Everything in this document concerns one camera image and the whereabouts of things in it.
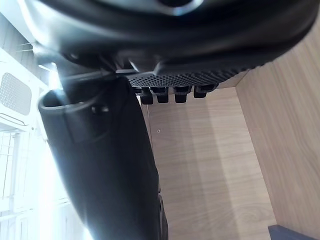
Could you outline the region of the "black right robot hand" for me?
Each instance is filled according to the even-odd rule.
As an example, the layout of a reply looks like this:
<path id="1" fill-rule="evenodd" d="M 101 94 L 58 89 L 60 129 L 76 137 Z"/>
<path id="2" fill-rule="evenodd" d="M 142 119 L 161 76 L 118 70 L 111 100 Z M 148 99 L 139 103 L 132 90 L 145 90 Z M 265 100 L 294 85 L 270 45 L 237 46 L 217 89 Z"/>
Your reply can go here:
<path id="1" fill-rule="evenodd" d="M 21 0 L 41 66 L 38 101 L 67 194 L 95 240 L 166 240 L 141 105 L 203 98 L 275 60 L 313 27 L 317 0 Z"/>

